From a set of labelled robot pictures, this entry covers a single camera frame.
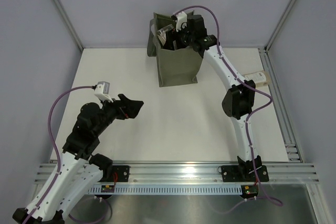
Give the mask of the amber refill pouch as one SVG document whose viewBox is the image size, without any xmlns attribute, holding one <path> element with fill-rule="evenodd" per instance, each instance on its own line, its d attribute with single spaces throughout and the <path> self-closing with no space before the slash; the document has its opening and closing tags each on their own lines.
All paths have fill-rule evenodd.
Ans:
<svg viewBox="0 0 336 224">
<path fill-rule="evenodd" d="M 268 72 L 266 71 L 257 71 L 253 73 L 248 73 L 244 75 L 246 80 L 252 80 L 256 88 L 268 86 L 271 83 L 271 78 Z"/>
<path fill-rule="evenodd" d="M 173 27 L 172 24 L 169 24 L 159 30 L 157 30 L 156 35 L 157 38 L 160 42 L 160 45 L 162 46 L 162 48 L 164 49 L 164 44 L 166 42 L 166 34 L 173 34 L 174 33 L 175 28 Z"/>
</svg>

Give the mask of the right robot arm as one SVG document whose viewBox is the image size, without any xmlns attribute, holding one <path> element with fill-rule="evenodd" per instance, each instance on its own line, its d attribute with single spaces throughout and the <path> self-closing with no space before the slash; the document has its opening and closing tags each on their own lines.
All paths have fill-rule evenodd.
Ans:
<svg viewBox="0 0 336 224">
<path fill-rule="evenodd" d="M 254 113 L 256 84 L 245 79 L 225 56 L 218 36 L 210 35 L 201 15 L 179 12 L 172 15 L 174 28 L 172 38 L 179 46 L 191 47 L 210 66 L 222 81 L 226 94 L 222 109 L 234 126 L 238 155 L 236 165 L 222 167 L 223 181 L 256 182 L 263 164 L 253 138 L 250 118 Z"/>
</svg>

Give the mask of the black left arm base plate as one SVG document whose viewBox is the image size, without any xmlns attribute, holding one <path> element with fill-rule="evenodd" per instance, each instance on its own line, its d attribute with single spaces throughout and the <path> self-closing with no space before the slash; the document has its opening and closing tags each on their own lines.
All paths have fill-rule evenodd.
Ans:
<svg viewBox="0 0 336 224">
<path fill-rule="evenodd" d="M 130 176 L 130 166 L 113 165 L 108 182 L 127 183 Z"/>
</svg>

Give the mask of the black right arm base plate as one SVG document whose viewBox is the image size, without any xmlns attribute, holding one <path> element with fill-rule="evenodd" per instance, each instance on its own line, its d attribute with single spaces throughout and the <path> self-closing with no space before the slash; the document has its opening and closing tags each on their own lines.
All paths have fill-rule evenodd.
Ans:
<svg viewBox="0 0 336 224">
<path fill-rule="evenodd" d="M 256 169 L 258 177 L 256 177 L 254 168 L 251 171 L 242 171 L 238 165 L 223 165 L 220 167 L 223 182 L 269 182 L 267 167 L 262 165 Z"/>
</svg>

